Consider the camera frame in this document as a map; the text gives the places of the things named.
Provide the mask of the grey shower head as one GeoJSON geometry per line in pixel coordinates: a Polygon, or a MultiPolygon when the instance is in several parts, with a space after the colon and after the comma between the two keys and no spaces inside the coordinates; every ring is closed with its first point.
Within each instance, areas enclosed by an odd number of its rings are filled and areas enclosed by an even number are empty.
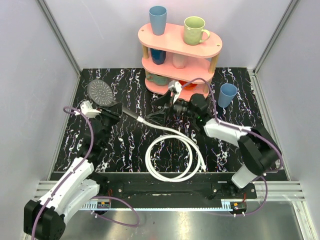
{"type": "Polygon", "coordinates": [[[111,87],[103,80],[92,80],[87,86],[87,94],[90,100],[96,106],[97,110],[99,110],[99,107],[122,106],[122,114],[126,114],[137,121],[143,121],[143,118],[137,113],[124,107],[121,102],[118,102],[114,99],[114,94],[111,87]]]}

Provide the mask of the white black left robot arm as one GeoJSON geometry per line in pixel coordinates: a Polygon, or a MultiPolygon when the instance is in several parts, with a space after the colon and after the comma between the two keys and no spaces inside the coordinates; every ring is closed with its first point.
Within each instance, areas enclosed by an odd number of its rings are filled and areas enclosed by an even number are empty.
{"type": "Polygon", "coordinates": [[[65,106],[63,110],[82,116],[88,128],[64,175],[39,200],[29,200],[24,206],[23,231],[33,240],[59,240],[68,221],[84,204],[108,193],[108,179],[96,168],[105,155],[112,127],[122,117],[121,104],[93,108],[90,102],[83,102],[80,109],[65,106]]]}

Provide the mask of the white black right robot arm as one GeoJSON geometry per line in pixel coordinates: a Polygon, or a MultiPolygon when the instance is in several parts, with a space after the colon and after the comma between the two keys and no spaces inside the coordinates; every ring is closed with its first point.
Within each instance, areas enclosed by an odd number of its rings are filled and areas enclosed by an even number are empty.
{"type": "Polygon", "coordinates": [[[209,113],[209,103],[202,94],[195,93],[189,101],[175,100],[170,91],[151,102],[158,111],[147,117],[164,125],[172,115],[186,116],[195,130],[209,138],[228,142],[240,149],[243,165],[232,176],[227,185],[228,195],[239,198],[245,187],[258,176],[271,170],[276,161],[281,160],[282,153],[275,141],[262,125],[244,127],[216,120],[209,113]]]}

